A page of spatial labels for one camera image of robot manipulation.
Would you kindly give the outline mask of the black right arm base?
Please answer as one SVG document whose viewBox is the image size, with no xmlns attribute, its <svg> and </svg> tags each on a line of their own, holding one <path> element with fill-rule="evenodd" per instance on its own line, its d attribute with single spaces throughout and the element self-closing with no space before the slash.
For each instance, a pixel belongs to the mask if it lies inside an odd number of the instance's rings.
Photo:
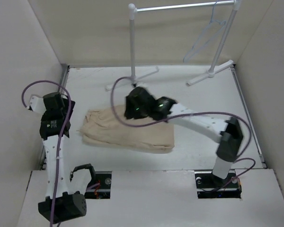
<svg viewBox="0 0 284 227">
<path fill-rule="evenodd" d="M 195 171 L 196 191 L 199 199 L 240 199 L 242 188 L 234 170 L 225 179 L 211 171 Z"/>
</svg>

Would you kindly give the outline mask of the light blue wire hanger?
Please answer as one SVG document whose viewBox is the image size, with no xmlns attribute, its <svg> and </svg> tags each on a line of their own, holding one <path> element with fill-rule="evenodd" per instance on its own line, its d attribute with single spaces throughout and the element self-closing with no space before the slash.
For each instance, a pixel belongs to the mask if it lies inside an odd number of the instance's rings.
<svg viewBox="0 0 284 227">
<path fill-rule="evenodd" d="M 220 1 L 217 0 L 214 3 L 208 25 L 201 31 L 191 49 L 183 57 L 183 63 L 188 63 L 192 58 L 205 49 L 215 38 L 219 36 L 226 26 L 226 20 L 218 20 L 215 18 L 215 8 L 219 2 Z"/>
</svg>

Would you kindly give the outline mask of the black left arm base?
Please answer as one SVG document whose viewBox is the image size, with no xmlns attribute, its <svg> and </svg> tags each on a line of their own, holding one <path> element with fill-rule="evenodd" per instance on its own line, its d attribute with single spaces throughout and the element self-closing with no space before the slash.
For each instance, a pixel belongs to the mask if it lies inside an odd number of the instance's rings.
<svg viewBox="0 0 284 227">
<path fill-rule="evenodd" d="M 88 184 L 86 199 L 110 199 L 112 172 L 96 172 L 94 180 Z"/>
</svg>

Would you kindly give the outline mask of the beige trousers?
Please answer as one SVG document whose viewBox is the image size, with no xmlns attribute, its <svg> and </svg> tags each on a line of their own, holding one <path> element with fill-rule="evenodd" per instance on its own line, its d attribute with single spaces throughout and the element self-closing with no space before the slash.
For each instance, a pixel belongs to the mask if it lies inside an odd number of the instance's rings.
<svg viewBox="0 0 284 227">
<path fill-rule="evenodd" d="M 86 144 L 147 153 L 169 153 L 175 146 L 174 125 L 161 122 L 147 127 L 128 127 L 115 118 L 110 107 L 88 110 L 80 134 Z"/>
</svg>

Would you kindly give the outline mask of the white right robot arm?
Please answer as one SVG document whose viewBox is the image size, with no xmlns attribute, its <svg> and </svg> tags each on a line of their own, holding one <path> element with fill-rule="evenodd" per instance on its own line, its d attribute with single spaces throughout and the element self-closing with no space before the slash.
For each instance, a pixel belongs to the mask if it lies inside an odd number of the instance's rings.
<svg viewBox="0 0 284 227">
<path fill-rule="evenodd" d="M 172 98 L 162 96 L 156 99 L 143 87 L 134 88 L 126 96 L 124 116 L 126 119 L 150 117 L 155 121 L 165 120 L 198 132 L 218 143 L 210 182 L 215 187 L 221 187 L 227 182 L 228 173 L 237 159 L 243 141 L 243 132 L 236 117 L 223 120 L 197 115 Z"/>
</svg>

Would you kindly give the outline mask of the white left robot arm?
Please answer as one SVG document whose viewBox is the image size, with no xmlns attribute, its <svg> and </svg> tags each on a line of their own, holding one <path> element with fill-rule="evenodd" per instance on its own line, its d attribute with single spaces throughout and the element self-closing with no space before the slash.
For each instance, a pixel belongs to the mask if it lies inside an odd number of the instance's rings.
<svg viewBox="0 0 284 227">
<path fill-rule="evenodd" d="M 38 211 L 51 224 L 59 224 L 86 215 L 86 189 L 96 185 L 97 177 L 91 164 L 70 165 L 69 129 L 75 102 L 59 92 L 49 93 L 41 100 L 45 112 L 39 131 L 48 179 L 45 200 L 38 204 Z"/>
</svg>

